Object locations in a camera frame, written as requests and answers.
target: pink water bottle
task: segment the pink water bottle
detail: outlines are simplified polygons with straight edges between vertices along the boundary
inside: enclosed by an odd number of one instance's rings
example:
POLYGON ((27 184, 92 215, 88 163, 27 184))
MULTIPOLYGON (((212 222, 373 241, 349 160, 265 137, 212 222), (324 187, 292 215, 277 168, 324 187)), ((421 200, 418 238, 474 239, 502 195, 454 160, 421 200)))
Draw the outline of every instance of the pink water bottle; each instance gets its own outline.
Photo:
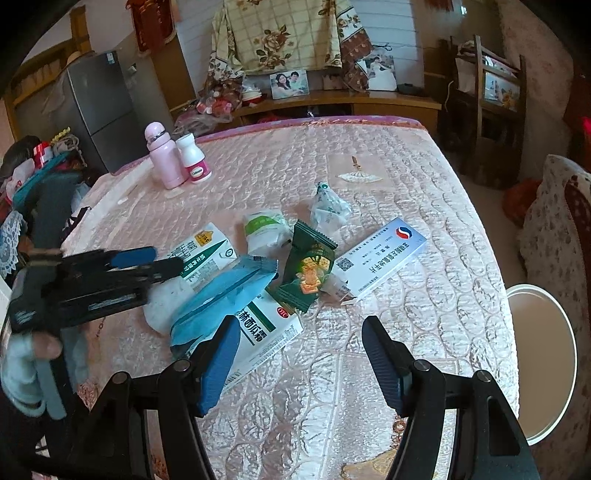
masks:
POLYGON ((178 157, 177 147, 160 122, 152 122, 144 131, 150 158, 158 177, 167 189, 181 185, 189 175, 178 157))

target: white bucket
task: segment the white bucket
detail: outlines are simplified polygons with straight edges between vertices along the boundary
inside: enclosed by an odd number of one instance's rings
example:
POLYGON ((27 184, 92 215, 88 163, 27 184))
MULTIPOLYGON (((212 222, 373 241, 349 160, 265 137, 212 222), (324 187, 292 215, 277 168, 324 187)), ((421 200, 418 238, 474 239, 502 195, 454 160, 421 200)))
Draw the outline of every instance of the white bucket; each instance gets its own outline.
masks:
POLYGON ((569 318, 535 285, 507 290, 519 365, 519 425, 534 445, 554 430, 569 406, 577 348, 569 318))

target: wooden chair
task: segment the wooden chair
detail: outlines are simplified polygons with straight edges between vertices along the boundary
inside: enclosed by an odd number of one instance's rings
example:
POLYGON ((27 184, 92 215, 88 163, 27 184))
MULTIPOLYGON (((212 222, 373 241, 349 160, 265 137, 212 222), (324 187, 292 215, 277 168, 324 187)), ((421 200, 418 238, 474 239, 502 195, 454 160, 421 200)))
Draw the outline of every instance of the wooden chair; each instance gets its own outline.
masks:
POLYGON ((462 47, 459 51, 452 41, 452 53, 455 88, 450 91, 449 105, 461 130, 463 161, 460 172, 469 175, 478 184, 497 189, 510 187, 517 181, 523 148, 527 97, 525 57, 519 56, 517 68, 508 60, 484 48, 478 35, 474 35, 474 47, 462 47), (515 76, 486 64, 485 56, 493 62, 503 64, 515 76), (455 58, 475 65, 474 95, 457 89, 459 83, 455 58), (485 98, 487 73, 519 88, 515 110, 485 98))

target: white plastic bag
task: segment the white plastic bag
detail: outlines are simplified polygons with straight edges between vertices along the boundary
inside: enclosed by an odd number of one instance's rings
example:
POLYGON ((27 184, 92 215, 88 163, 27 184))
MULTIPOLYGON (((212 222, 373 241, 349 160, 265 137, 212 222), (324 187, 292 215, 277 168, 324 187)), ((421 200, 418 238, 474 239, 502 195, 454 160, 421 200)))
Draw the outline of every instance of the white plastic bag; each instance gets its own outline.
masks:
POLYGON ((244 216, 248 254, 270 257, 290 238, 290 226, 280 210, 262 210, 244 216))
POLYGON ((330 235, 347 223, 351 206, 342 200, 325 181, 316 186, 316 196, 310 208, 311 227, 330 235))
POLYGON ((35 173, 35 162, 32 158, 25 160, 12 172, 12 177, 6 184, 6 196, 12 201, 16 191, 22 187, 27 180, 35 173))

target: gray refrigerator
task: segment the gray refrigerator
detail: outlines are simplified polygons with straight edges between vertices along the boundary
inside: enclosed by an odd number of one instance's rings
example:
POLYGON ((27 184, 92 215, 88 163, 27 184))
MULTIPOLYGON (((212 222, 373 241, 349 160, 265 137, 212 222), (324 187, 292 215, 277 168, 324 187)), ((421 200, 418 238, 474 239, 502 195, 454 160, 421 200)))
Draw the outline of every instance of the gray refrigerator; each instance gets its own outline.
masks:
POLYGON ((53 127, 72 129, 93 170, 113 173, 148 154, 115 51, 68 65, 51 96, 53 127))

